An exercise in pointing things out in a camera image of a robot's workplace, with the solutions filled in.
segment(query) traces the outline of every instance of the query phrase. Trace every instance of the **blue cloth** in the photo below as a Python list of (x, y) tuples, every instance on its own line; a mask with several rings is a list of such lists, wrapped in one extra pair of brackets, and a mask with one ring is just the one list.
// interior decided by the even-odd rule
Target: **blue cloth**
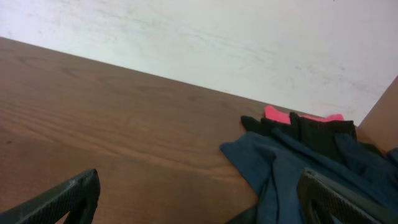
[(398, 148), (389, 151), (386, 155), (386, 160), (398, 168)]
[(366, 151), (347, 134), (336, 134), (335, 141), (348, 169), (372, 183), (378, 190), (398, 200), (398, 169), (387, 159)]
[(257, 223), (303, 223), (297, 183), (305, 167), (398, 212), (396, 203), (347, 167), (313, 152), (278, 129), (272, 132), (277, 139), (248, 132), (220, 146), (259, 197), (257, 212), (252, 212)]

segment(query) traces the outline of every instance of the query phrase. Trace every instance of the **fabric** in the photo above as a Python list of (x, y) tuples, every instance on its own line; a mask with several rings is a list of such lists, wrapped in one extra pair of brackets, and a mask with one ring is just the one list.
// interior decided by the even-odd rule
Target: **fabric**
[(345, 164), (343, 157), (336, 147), (334, 134), (348, 133), (356, 139), (355, 126), (352, 121), (330, 121), (321, 123), (290, 113), (291, 124), (283, 124), (267, 118), (258, 122), (254, 118), (242, 116), (241, 122), (247, 131), (252, 131), (263, 136), (271, 135), (274, 128), (279, 128), (283, 133), (293, 139), (304, 143), (311, 150), (329, 157), (336, 162)]
[[(284, 124), (290, 124), (289, 115), (275, 109), (272, 105), (267, 105), (264, 108), (264, 116), (273, 121), (278, 121)], [(313, 116), (305, 115), (304, 118), (312, 119), (314, 121), (319, 121), (319, 122), (344, 121), (344, 117), (342, 114), (333, 114), (328, 116), (327, 118), (315, 118)]]
[(272, 135), (274, 138), (248, 132), (237, 141), (220, 146), (259, 197), (256, 207), (238, 215), (230, 223), (303, 223), (296, 188), (305, 167), (398, 212), (397, 198), (387, 197), (388, 192), (377, 189), (372, 179), (364, 180), (347, 167), (313, 152), (277, 128), (272, 130)]
[(386, 155), (386, 160), (398, 168), (398, 148), (389, 151)]
[(362, 145), (347, 134), (336, 134), (335, 140), (347, 167), (372, 182), (392, 198), (398, 198), (398, 169), (384, 158), (364, 150)]

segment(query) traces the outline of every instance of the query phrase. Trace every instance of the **white wall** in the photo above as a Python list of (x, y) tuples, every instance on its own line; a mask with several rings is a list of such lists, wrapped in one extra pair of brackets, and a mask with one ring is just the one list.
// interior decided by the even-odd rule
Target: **white wall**
[(396, 0), (0, 0), (0, 36), (359, 124), (398, 74)]

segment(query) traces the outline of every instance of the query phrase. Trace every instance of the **wooden table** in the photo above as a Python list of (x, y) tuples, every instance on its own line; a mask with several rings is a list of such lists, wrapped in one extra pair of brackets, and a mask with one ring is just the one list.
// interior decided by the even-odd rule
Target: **wooden table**
[(218, 146), (264, 103), (0, 39), (0, 212), (89, 168), (94, 223), (223, 223), (255, 194)]

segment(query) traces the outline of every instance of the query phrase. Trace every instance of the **red fabric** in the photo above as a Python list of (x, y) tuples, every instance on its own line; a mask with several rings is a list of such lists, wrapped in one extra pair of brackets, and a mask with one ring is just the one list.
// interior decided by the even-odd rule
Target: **red fabric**
[[(280, 112), (275, 109), (273, 106), (268, 105), (264, 108), (264, 115), (266, 118), (278, 121), (285, 124), (290, 124), (289, 114)], [(309, 115), (305, 115), (304, 118), (312, 119), (320, 122), (329, 122), (329, 121), (344, 121), (344, 117), (342, 114), (333, 114), (327, 118), (314, 118)]]

